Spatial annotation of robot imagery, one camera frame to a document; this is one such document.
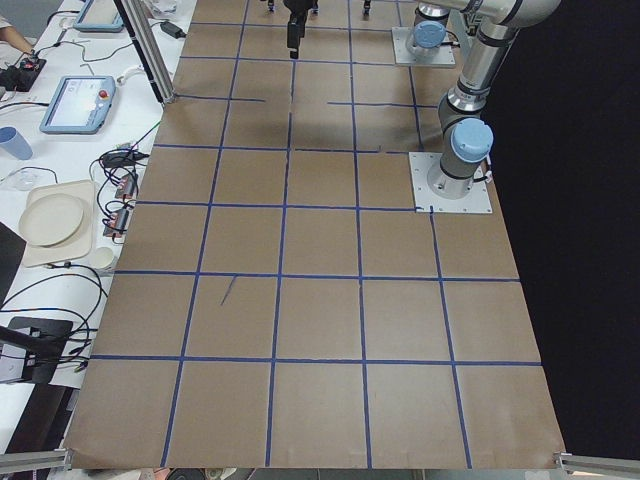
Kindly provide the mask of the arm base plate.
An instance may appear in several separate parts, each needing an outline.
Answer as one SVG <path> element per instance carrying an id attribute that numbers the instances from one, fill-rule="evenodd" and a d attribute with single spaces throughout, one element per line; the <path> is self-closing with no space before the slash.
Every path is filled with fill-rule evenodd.
<path id="1" fill-rule="evenodd" d="M 395 63 L 401 66 L 453 68 L 456 65 L 453 50 L 444 41 L 431 47 L 422 46 L 417 39 L 417 27 L 393 27 L 392 40 Z"/>
<path id="2" fill-rule="evenodd" d="M 488 186 L 481 166 L 468 179 L 453 179 L 441 170 L 441 153 L 410 152 L 415 210 L 424 213 L 491 214 Z"/>

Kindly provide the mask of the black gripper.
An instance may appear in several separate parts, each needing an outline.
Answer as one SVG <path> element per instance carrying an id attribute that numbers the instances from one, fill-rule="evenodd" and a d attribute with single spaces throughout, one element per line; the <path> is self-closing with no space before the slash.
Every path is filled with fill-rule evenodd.
<path id="1" fill-rule="evenodd" d="M 285 7 L 290 11 L 287 23 L 287 48 L 291 59 L 299 58 L 301 39 L 305 36 L 305 16 L 313 8 L 313 0 L 284 0 Z"/>

